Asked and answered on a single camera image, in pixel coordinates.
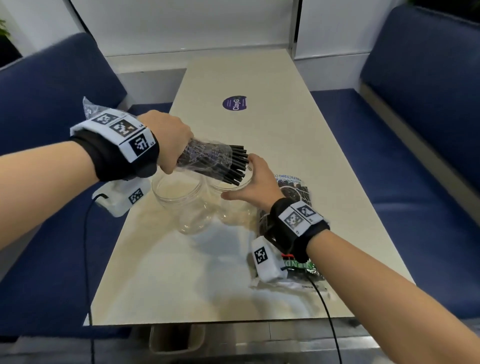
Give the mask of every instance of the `bundle of black straws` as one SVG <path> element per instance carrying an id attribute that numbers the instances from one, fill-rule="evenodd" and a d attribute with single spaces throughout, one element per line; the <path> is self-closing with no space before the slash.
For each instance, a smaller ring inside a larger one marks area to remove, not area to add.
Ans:
<path id="1" fill-rule="evenodd" d="M 177 162 L 178 167 L 216 180 L 240 186 L 247 169 L 247 151 L 243 146 L 204 143 L 192 139 Z"/>

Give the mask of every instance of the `green leaves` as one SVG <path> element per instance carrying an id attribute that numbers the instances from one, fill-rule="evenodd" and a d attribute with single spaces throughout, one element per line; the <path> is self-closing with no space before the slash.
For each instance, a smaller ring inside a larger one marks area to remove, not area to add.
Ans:
<path id="1" fill-rule="evenodd" d="M 9 36 L 6 21 L 0 19 L 0 36 Z"/>

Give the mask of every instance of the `clear plastic container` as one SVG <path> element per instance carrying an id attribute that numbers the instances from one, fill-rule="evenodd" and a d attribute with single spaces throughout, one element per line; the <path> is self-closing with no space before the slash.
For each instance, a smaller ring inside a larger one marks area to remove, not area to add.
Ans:
<path id="1" fill-rule="evenodd" d="M 252 217 L 256 216 L 257 210 L 254 206 L 244 201 L 227 201 L 220 196 L 226 191 L 235 191 L 245 187 L 252 179 L 251 165 L 245 171 L 240 186 L 235 186 L 226 182 L 219 182 L 213 179 L 207 179 L 210 198 L 217 206 L 218 218 L 227 225 L 245 225 L 251 222 Z"/>
<path id="2" fill-rule="evenodd" d="M 152 178 L 152 191 L 157 201 L 175 218 L 178 231 L 195 234 L 208 226 L 215 207 L 205 199 L 204 178 L 193 172 L 164 174 Z"/>

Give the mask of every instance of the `black cable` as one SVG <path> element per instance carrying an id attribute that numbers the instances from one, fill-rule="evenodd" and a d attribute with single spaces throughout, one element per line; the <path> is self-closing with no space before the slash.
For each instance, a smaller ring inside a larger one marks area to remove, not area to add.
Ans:
<path id="1" fill-rule="evenodd" d="M 88 206 L 87 212 L 85 214 L 84 219 L 84 266 L 85 266 L 85 287 L 86 287 L 86 300 L 87 300 L 87 308 L 88 308 L 88 324 L 90 327 L 93 326 L 92 321 L 92 308 L 90 307 L 90 279 L 88 274 L 88 260 L 87 260 L 87 223 L 88 223 L 88 215 L 90 210 L 92 209 L 95 201 L 99 198 L 108 198 L 106 194 L 99 194 L 94 197 L 90 205 Z M 90 362 L 95 364 L 95 340 L 92 338 L 90 339 Z"/>
<path id="2" fill-rule="evenodd" d="M 328 312 L 328 308 L 327 308 L 327 305 L 325 304 L 324 298 L 323 298 L 322 295 L 320 294 L 320 291 L 318 290 L 317 286 L 315 285 L 315 283 L 313 282 L 313 280 L 310 278 L 310 276 L 308 275 L 308 273 L 305 273 L 305 277 L 306 277 L 306 278 L 310 281 L 310 283 L 313 285 L 313 287 L 315 288 L 315 290 L 316 290 L 317 293 L 318 293 L 318 296 L 319 296 L 320 299 L 322 300 L 322 303 L 324 304 L 325 311 L 327 312 L 327 316 L 328 316 L 328 321 L 330 322 L 330 327 L 332 328 L 333 338 L 335 339 L 336 352 L 338 353 L 338 360 L 340 361 L 340 364 L 343 364 L 343 362 L 342 362 L 342 355 L 340 354 L 340 347 L 338 346 L 338 340 L 336 339 L 336 333 L 335 333 L 335 329 L 334 329 L 334 327 L 333 327 L 332 318 L 330 317 L 330 313 Z"/>

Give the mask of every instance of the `blue backrest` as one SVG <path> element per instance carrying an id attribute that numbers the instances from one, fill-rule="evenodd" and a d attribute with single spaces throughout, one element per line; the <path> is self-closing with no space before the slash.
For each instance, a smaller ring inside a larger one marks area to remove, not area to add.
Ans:
<path id="1" fill-rule="evenodd" d="M 361 78 L 480 190 L 480 25 L 399 6 Z"/>
<path id="2" fill-rule="evenodd" d="M 0 70 L 0 155 L 68 139 L 82 99 L 117 107 L 127 92 L 87 33 Z"/>

